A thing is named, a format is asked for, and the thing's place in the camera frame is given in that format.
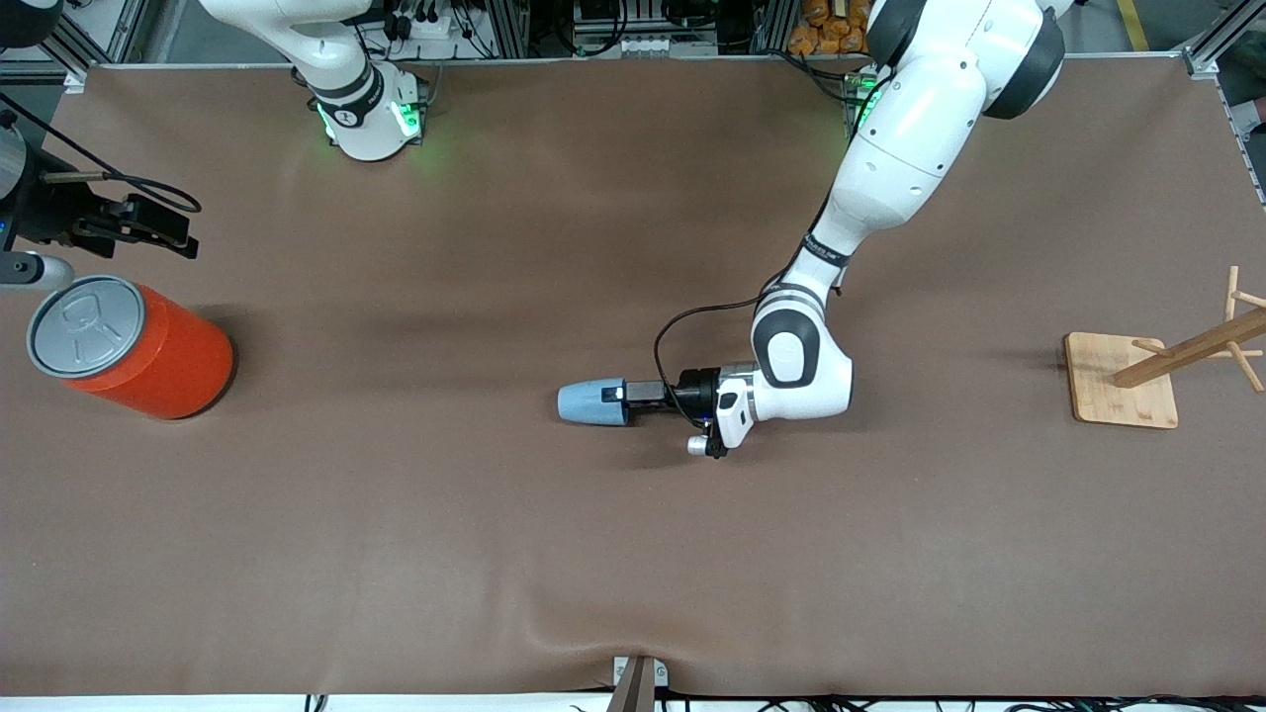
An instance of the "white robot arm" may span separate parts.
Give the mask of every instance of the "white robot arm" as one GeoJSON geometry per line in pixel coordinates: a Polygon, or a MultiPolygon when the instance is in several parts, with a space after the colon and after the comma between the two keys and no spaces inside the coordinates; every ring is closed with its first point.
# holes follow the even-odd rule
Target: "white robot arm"
{"type": "Polygon", "coordinates": [[[390,62],[371,62],[339,20],[370,0],[201,0],[222,23],[267,42],[316,95],[325,132],[358,161],[381,161],[422,133],[424,84],[390,62]]]}
{"type": "Polygon", "coordinates": [[[560,414],[623,424],[629,410],[679,409],[704,429],[687,450],[720,457],[758,421],[844,412],[853,364],[827,329],[827,295],[867,236],[923,207],[981,114],[1014,118],[1046,95],[1063,60],[1055,20],[1069,5],[879,0],[868,43],[876,62],[891,67],[890,85],[853,137],[795,258],[762,291],[751,329],[756,361],[689,370],[676,386],[573,384],[558,393],[560,414]]]}

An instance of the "black cable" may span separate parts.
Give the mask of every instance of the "black cable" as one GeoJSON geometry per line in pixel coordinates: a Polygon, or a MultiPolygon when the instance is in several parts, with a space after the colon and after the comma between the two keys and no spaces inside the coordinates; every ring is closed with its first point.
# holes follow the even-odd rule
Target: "black cable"
{"type": "Polygon", "coordinates": [[[1052,711],[1084,711],[1090,709],[1091,712],[1119,712],[1128,707],[1134,707],[1138,704],[1180,704],[1185,707],[1199,707],[1203,709],[1209,709],[1212,712],[1234,712],[1231,707],[1227,707],[1222,702],[1214,698],[1191,698],[1176,694],[1151,694],[1147,697],[1137,698],[1115,698],[1114,702],[1100,702],[1098,699],[1089,698],[1071,698],[1071,699],[1052,699],[1046,703],[1032,703],[1022,702],[1019,704],[1012,704],[1005,712],[1052,712],[1052,711]]]}
{"type": "Polygon", "coordinates": [[[681,407],[681,402],[677,400],[676,391],[674,391],[672,386],[668,384],[668,376],[663,372],[663,361],[660,359],[660,342],[663,341],[663,334],[668,333],[668,329],[671,329],[674,324],[676,324],[681,319],[685,319],[686,317],[703,314],[704,312],[725,312],[729,309],[742,309],[743,307],[751,307],[752,304],[756,304],[757,302],[761,300],[761,298],[765,296],[765,289],[768,288],[768,285],[777,281],[779,279],[782,279],[782,275],[785,275],[786,271],[791,269],[791,264],[795,262],[795,258],[799,253],[800,248],[796,247],[796,251],[791,253],[791,258],[787,260],[787,264],[781,270],[770,275],[770,279],[765,280],[765,284],[761,286],[760,294],[757,294],[756,296],[751,299],[744,299],[742,302],[732,302],[729,304],[710,304],[708,307],[695,307],[694,309],[686,309],[685,312],[668,319],[668,323],[663,324],[663,328],[660,329],[660,333],[655,336],[655,343],[651,347],[651,351],[655,355],[655,370],[656,372],[660,374],[660,383],[663,384],[663,390],[668,394],[668,399],[672,400],[672,405],[676,407],[677,413],[680,413],[681,417],[685,418],[687,423],[695,426],[699,429],[704,429],[706,427],[701,421],[696,421],[691,418],[690,414],[686,413],[686,409],[681,407]]]}
{"type": "Polygon", "coordinates": [[[836,101],[841,101],[841,103],[848,101],[848,99],[846,99],[842,94],[836,94],[834,91],[830,90],[829,86],[827,86],[825,84],[823,84],[823,80],[832,80],[832,81],[843,82],[844,75],[842,75],[842,73],[833,73],[833,72],[828,72],[828,71],[813,68],[813,67],[809,66],[809,62],[803,61],[803,60],[796,60],[794,56],[787,54],[786,52],[784,52],[781,49],[762,49],[760,52],[760,54],[772,54],[775,57],[781,57],[789,65],[791,65],[793,67],[800,70],[810,80],[813,80],[813,84],[815,84],[818,86],[818,89],[822,90],[822,92],[825,94],[827,96],[834,99],[836,101]]]}
{"type": "Polygon", "coordinates": [[[373,47],[375,47],[373,51],[370,49],[370,46],[366,42],[366,39],[365,39],[365,33],[361,32],[361,24],[360,23],[353,23],[352,24],[352,29],[356,30],[356,38],[361,41],[361,51],[365,52],[366,57],[371,57],[372,58],[375,56],[375,53],[377,53],[382,58],[386,58],[387,53],[386,53],[385,49],[382,49],[382,46],[380,46],[379,43],[373,43],[373,47]]]}
{"type": "MultiPolygon", "coordinates": [[[[624,38],[624,33],[628,30],[629,27],[629,9],[624,4],[625,0],[611,0],[611,1],[615,4],[614,9],[615,11],[611,15],[611,35],[606,38],[606,42],[604,42],[600,48],[589,52],[587,49],[576,47],[575,44],[572,44],[570,39],[567,39],[563,35],[562,27],[560,27],[558,23],[558,15],[560,15],[558,6],[563,5],[565,3],[560,3],[558,0],[556,0],[553,4],[555,9],[553,33],[555,37],[558,38],[558,42],[562,44],[563,49],[566,49],[567,52],[570,52],[576,57],[596,57],[598,54],[608,52],[617,44],[619,44],[620,39],[624,38]]],[[[575,22],[572,22],[572,28],[575,28],[575,22]]]]}
{"type": "Polygon", "coordinates": [[[786,63],[791,65],[793,67],[800,70],[801,72],[806,72],[806,73],[808,72],[813,72],[813,73],[820,76],[822,79],[836,79],[836,80],[843,81],[844,76],[846,76],[844,72],[828,72],[827,70],[819,70],[819,68],[809,65],[808,60],[801,60],[801,58],[796,57],[795,54],[791,54],[789,52],[784,52],[781,49],[774,49],[774,48],[761,49],[760,52],[757,52],[757,54],[770,54],[770,56],[774,56],[774,57],[779,57],[782,61],[785,61],[786,63]]]}
{"type": "Polygon", "coordinates": [[[463,30],[462,37],[466,35],[466,29],[468,28],[471,35],[466,39],[470,39],[471,47],[479,52],[480,57],[484,57],[485,60],[495,60],[496,53],[492,52],[491,47],[484,43],[484,37],[479,33],[479,25],[475,24],[475,19],[471,16],[471,9],[466,5],[466,0],[453,0],[452,9],[453,19],[457,20],[457,25],[463,30]],[[457,16],[458,8],[461,8],[462,13],[466,15],[466,27],[462,25],[461,18],[457,16]]]}
{"type": "Polygon", "coordinates": [[[57,137],[58,141],[61,141],[66,146],[70,146],[71,148],[73,148],[75,151],[77,151],[81,156],[84,156],[85,158],[87,158],[89,161],[92,161],[97,166],[105,168],[104,180],[123,181],[123,182],[130,185],[132,188],[135,188],[141,193],[144,193],[149,198],[153,198],[158,203],[162,203],[163,205],[167,205],[168,208],[172,208],[175,210],[180,210],[182,213],[201,213],[203,212],[203,204],[199,203],[197,199],[194,198],[192,195],[190,195],[189,193],[186,193],[184,190],[180,190],[179,188],[173,188],[173,186],[171,186],[168,184],[157,181],[157,180],[127,175],[127,174],[122,172],[119,168],[115,168],[114,166],[111,166],[110,163],[106,163],[105,161],[103,161],[101,158],[99,158],[96,156],[96,153],[92,153],[87,148],[84,148],[77,142],[75,142],[75,139],[72,139],[71,137],[66,136],[65,133],[57,130],[56,128],[53,128],[52,125],[49,125],[47,122],[44,122],[39,117],[37,117],[35,114],[32,114],[30,111],[28,111],[27,109],[24,109],[20,104],[18,104],[13,99],[10,99],[8,94],[0,91],[0,100],[3,100],[5,104],[8,104],[9,106],[11,106],[19,114],[22,114],[23,117],[25,117],[28,122],[35,124],[37,127],[39,127],[39,128],[44,129],[46,132],[51,133],[52,136],[57,137]],[[187,201],[187,204],[177,203],[177,201],[172,200],[171,198],[168,198],[167,195],[163,195],[163,193],[160,193],[160,191],[163,191],[163,193],[167,193],[170,195],[175,195],[175,196],[177,196],[180,199],[184,199],[184,200],[187,201]]]}
{"type": "Polygon", "coordinates": [[[152,195],[156,199],[166,203],[168,207],[171,207],[171,208],[173,208],[176,210],[180,210],[181,213],[201,213],[203,212],[203,204],[199,203],[196,198],[194,198],[192,195],[190,195],[187,191],[184,191],[184,190],[181,190],[181,189],[179,189],[179,188],[176,188],[173,185],[162,182],[160,180],[153,180],[153,179],[147,179],[147,177],[141,177],[141,176],[129,176],[129,175],[125,175],[125,174],[105,174],[105,180],[122,181],[122,182],[125,182],[125,184],[130,185],[132,188],[135,188],[137,190],[143,190],[144,186],[149,186],[149,188],[153,188],[157,191],[162,191],[162,193],[167,193],[167,194],[175,195],[176,198],[180,198],[181,200],[184,200],[185,204],[176,203],[175,200],[171,200],[170,198],[158,198],[157,193],[151,193],[151,191],[146,190],[146,193],[149,193],[149,195],[152,195]]]}

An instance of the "red cylindrical container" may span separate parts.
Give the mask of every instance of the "red cylindrical container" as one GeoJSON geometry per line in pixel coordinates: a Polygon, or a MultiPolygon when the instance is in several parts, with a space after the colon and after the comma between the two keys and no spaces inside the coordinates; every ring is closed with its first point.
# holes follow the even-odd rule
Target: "red cylindrical container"
{"type": "Polygon", "coordinates": [[[210,405],[233,371],[215,324],[157,291],[96,275],[39,305],[27,329],[35,366],[62,383],[154,418],[210,405]]]}

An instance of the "brown tablecloth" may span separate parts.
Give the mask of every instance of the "brown tablecloth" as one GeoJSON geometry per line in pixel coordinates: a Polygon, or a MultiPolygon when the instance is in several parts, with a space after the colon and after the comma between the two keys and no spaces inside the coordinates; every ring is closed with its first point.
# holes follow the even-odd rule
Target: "brown tablecloth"
{"type": "MultiPolygon", "coordinates": [[[[1080,424],[1057,365],[1070,331],[1214,324],[1232,264],[1266,293],[1176,60],[1070,61],[984,122],[832,302],[852,409],[719,462],[553,394],[651,375],[670,315],[794,250],[844,136],[791,68],[452,67],[375,165],[281,71],[95,71],[57,123],[206,204],[194,262],[75,261],[214,318],[241,371],[147,421],[37,372],[5,295],[5,693],[568,689],[629,651],[690,693],[1266,692],[1266,400],[1215,361],[1176,431],[1080,424]]],[[[748,318],[684,323],[670,369],[749,357],[748,318]]]]}

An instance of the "wooden peg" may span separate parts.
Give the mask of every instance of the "wooden peg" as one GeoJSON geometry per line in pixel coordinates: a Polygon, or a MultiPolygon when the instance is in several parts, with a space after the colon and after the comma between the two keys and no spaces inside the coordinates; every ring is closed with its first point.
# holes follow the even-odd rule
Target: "wooden peg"
{"type": "Polygon", "coordinates": [[[1252,304],[1253,307],[1266,307],[1266,299],[1261,296],[1253,296],[1252,294],[1244,294],[1238,289],[1231,293],[1231,296],[1237,302],[1243,302],[1244,304],[1252,304]]]}
{"type": "MultiPolygon", "coordinates": [[[[1241,348],[1241,350],[1239,350],[1239,352],[1241,352],[1242,355],[1244,355],[1244,356],[1250,356],[1250,357],[1253,357],[1253,356],[1261,356],[1261,355],[1262,355],[1262,350],[1261,350],[1261,348],[1250,348],[1250,350],[1247,350],[1247,351],[1246,351],[1246,350],[1243,350],[1243,348],[1241,348]]],[[[1213,355],[1210,355],[1209,357],[1210,357],[1210,359],[1234,359],[1234,357],[1236,357],[1236,355],[1234,355],[1234,353],[1232,353],[1232,352],[1229,352],[1229,351],[1219,351],[1219,352],[1217,352],[1217,353],[1213,353],[1213,355]]]]}
{"type": "Polygon", "coordinates": [[[1143,351],[1147,351],[1148,353],[1156,353],[1157,356],[1166,356],[1166,357],[1172,357],[1174,356],[1174,352],[1170,351],[1169,348],[1165,348],[1163,346],[1156,346],[1153,343],[1148,343],[1148,342],[1143,341],[1142,338],[1136,338],[1134,341],[1131,341],[1129,345],[1133,346],[1134,348],[1142,348],[1143,351]]]}
{"type": "Polygon", "coordinates": [[[1236,359],[1236,362],[1239,364],[1239,370],[1242,370],[1244,372],[1244,376],[1248,378],[1248,384],[1253,386],[1253,393],[1266,391],[1266,388],[1262,388],[1261,379],[1257,378],[1257,374],[1253,371],[1253,367],[1248,365],[1248,359],[1244,359],[1244,352],[1239,350],[1239,345],[1236,343],[1234,341],[1228,341],[1227,350],[1231,351],[1231,355],[1236,359]]]}
{"type": "Polygon", "coordinates": [[[1222,312],[1223,322],[1236,318],[1236,291],[1239,291],[1239,265],[1232,265],[1231,276],[1227,277],[1227,305],[1222,312]]]}
{"type": "Polygon", "coordinates": [[[1117,388],[1134,388],[1212,356],[1225,348],[1228,342],[1238,345],[1241,341],[1248,341],[1263,333],[1266,333],[1266,308],[1258,307],[1171,347],[1172,356],[1170,357],[1152,356],[1117,371],[1112,383],[1117,388]]]}

